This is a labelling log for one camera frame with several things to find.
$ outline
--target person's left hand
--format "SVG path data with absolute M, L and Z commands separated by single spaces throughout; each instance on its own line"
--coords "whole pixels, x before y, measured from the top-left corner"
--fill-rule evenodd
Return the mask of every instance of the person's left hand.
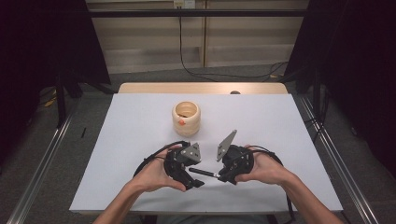
M 163 161 L 166 158 L 166 153 L 172 148 L 176 147 L 170 147 L 159 153 L 156 156 L 159 158 L 155 158 L 147 164 L 129 184 L 136 185 L 145 192 L 152 192 L 163 187 L 186 191 L 186 187 L 182 183 L 169 177 L 163 169 Z

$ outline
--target black cable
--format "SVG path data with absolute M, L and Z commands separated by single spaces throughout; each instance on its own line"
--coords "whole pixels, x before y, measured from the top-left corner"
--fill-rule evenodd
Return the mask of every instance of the black cable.
M 341 215 L 343 215 L 344 219 L 346 220 L 346 222 L 347 222 L 348 224 L 352 224 L 352 223 L 350 222 L 349 218 L 347 218 L 347 215 L 344 213 L 344 211 L 341 211 Z
M 327 110 L 329 109 L 329 101 L 330 101 L 330 95 L 327 91 L 325 90 L 325 94 L 323 96 L 323 105 L 320 111 L 320 117 L 321 117 L 321 123 L 319 124 L 319 128 L 313 138 L 313 142 L 315 143 L 317 141 L 318 135 L 323 131 L 324 129 L 324 122 L 326 120 L 326 115 L 327 115 Z
M 164 157 L 154 157 L 153 159 L 162 159 L 163 161 L 171 161 L 171 160 L 168 160 L 168 159 L 166 159 Z
M 315 119 L 315 118 L 313 118 L 313 119 L 308 119 L 308 120 L 304 120 L 304 123 L 308 123 L 308 122 L 311 122 L 311 121 L 316 121 L 317 119 Z
M 308 130 L 312 125 L 314 125 L 314 123 L 317 122 L 318 122 L 317 119 L 312 119 L 312 122 L 308 126 L 306 126 L 306 129 Z
M 268 150 L 265 147 L 259 147 L 259 146 L 250 146 L 250 147 L 257 147 L 260 148 L 261 150 L 252 150 L 251 153 L 265 153 L 267 155 L 269 155 L 272 159 L 274 159 L 275 161 L 277 161 L 279 164 L 281 164 L 283 166 L 282 161 L 280 160 L 280 158 L 275 154 L 275 152 L 272 152 L 270 150 Z M 286 222 L 285 224 L 290 224 L 292 222 L 294 222 L 296 220 L 294 212 L 293 212 L 293 207 L 292 207 L 292 203 L 291 203 L 291 199 L 289 198 L 288 194 L 286 194 L 286 201 L 288 203 L 288 209 L 289 209 L 289 215 L 290 215 L 290 221 Z
M 295 70 L 295 71 L 293 71 L 291 73 L 288 73 L 286 76 L 283 76 L 277 82 L 285 84 L 287 82 L 295 80 L 300 74 L 307 73 L 307 72 L 309 72 L 309 66 L 305 65 L 305 66 L 302 66 L 299 69 L 297 69 L 297 70 Z
M 171 143 L 171 144 L 169 144 L 169 145 L 166 145 L 166 146 L 164 146 L 164 147 L 158 149 L 156 152 L 154 152 L 153 154 L 151 154 L 149 157 L 143 159 L 142 163 L 140 163 L 140 165 L 137 167 L 136 171 L 134 172 L 134 177 L 135 177 L 137 174 L 139 174 L 139 172 L 140 172 L 147 164 L 149 164 L 149 162 L 151 162 L 152 160 L 154 160 L 154 159 L 157 157 L 157 155 L 160 154 L 162 151 L 166 150 L 166 149 L 169 148 L 169 147 L 176 146 L 176 145 L 180 145 L 180 144 L 181 144 L 183 147 L 186 147 L 186 146 L 188 146 L 190 143 L 185 142 L 185 141 L 177 141 L 177 142 Z
M 202 77 L 202 76 L 217 76 L 217 77 L 242 77 L 242 78 L 257 78 L 257 77 L 266 77 L 265 80 L 263 80 L 262 82 L 267 81 L 271 75 L 278 70 L 280 67 L 282 67 L 282 65 L 288 63 L 288 62 L 281 62 L 281 63 L 274 63 L 271 65 L 271 69 L 270 72 L 264 74 L 264 75 L 258 75 L 258 76 L 252 76 L 252 77 L 244 77 L 244 76 L 238 76 L 238 75 L 230 75 L 230 74 L 218 74 L 218 73 L 194 73 L 192 71 L 190 71 L 189 69 L 187 69 L 187 67 L 184 64 L 184 60 L 183 60 L 183 53 L 182 53 L 182 46 L 183 46 L 183 42 L 182 42 L 182 34 L 181 34 L 181 17 L 178 18 L 178 25 L 179 25 L 179 53 L 180 53 L 180 60 L 181 60 L 181 65 L 183 66 L 184 70 L 189 73 L 191 76 L 193 77 L 199 77 L 199 78 L 203 78 L 209 81 L 214 81 L 214 82 L 218 82 L 215 79 L 209 78 L 209 77 Z

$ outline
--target black curtain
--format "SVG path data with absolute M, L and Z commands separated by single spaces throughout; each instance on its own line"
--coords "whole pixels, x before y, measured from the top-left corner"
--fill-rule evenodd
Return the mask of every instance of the black curtain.
M 56 76 L 72 84 L 110 82 L 87 12 L 84 0 L 1 0 L 0 162 Z
M 285 76 L 319 80 L 373 154 L 396 176 L 396 2 L 311 0 Z

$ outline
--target metal frame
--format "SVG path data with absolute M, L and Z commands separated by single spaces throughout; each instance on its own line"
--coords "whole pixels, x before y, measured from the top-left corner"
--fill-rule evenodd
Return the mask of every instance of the metal frame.
M 146 10 L 90 10 L 92 18 L 125 17 L 304 17 L 305 9 L 146 9 Z
M 47 151 L 43 156 L 43 159 L 41 159 L 40 164 L 35 170 L 35 174 L 33 175 L 32 179 L 29 182 L 29 185 L 27 186 L 16 207 L 14 208 L 14 211 L 12 212 L 7 224 L 22 224 L 26 219 L 26 216 L 29 213 L 29 209 L 31 208 L 35 200 L 35 196 L 40 190 L 44 177 L 47 174 L 48 169 L 50 168 L 50 164 L 55 156 L 55 153 L 58 150 L 59 145 L 62 143 L 62 140 L 64 139 L 64 135 L 66 134 L 67 128 L 69 127 L 70 121 L 77 110 L 78 103 L 79 99 L 77 99 L 77 101 L 73 103 L 70 113 L 62 126 L 56 129 L 55 134 L 53 135 L 52 140 L 49 143 Z
M 301 101 L 304 105 L 304 109 L 306 110 L 306 113 L 308 114 L 309 118 L 310 119 L 315 118 L 315 113 L 313 111 L 314 107 L 312 106 L 308 98 L 306 96 L 302 97 Z M 320 129 L 319 138 L 323 143 L 323 146 L 326 148 L 326 151 L 329 154 L 332 163 L 334 164 L 334 167 L 337 170 L 337 173 L 340 175 L 341 180 L 343 181 L 344 186 L 346 187 L 346 190 L 349 193 L 349 196 L 352 198 L 353 203 L 355 204 L 356 208 L 361 214 L 361 218 L 363 219 L 364 223 L 366 224 L 379 223 L 375 217 L 375 214 L 369 202 L 361 192 L 361 189 L 358 187 L 357 183 L 352 177 L 352 174 L 347 169 L 346 164 L 341 158 L 341 155 L 338 153 L 338 150 L 335 147 L 334 143 L 332 142 L 332 139 L 330 138 L 326 129 L 323 126 L 321 126 L 320 123 L 317 122 L 314 122 L 314 127 L 317 132 Z

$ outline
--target hand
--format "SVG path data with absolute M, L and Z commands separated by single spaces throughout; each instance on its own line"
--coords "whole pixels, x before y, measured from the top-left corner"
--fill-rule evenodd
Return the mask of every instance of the hand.
M 249 145 L 246 148 L 253 150 L 255 148 Z M 237 175 L 236 182 L 246 182 L 249 180 L 258 180 L 265 184 L 281 185 L 291 174 L 285 167 L 279 164 L 265 153 L 253 153 L 254 166 L 249 174 Z
M 137 185 L 145 192 L 152 192 L 163 187 L 186 191 L 186 187 L 182 183 L 173 180 L 163 169 L 163 161 L 166 158 L 168 149 L 158 154 L 156 156 L 158 158 L 155 158 L 147 164 L 128 184 Z

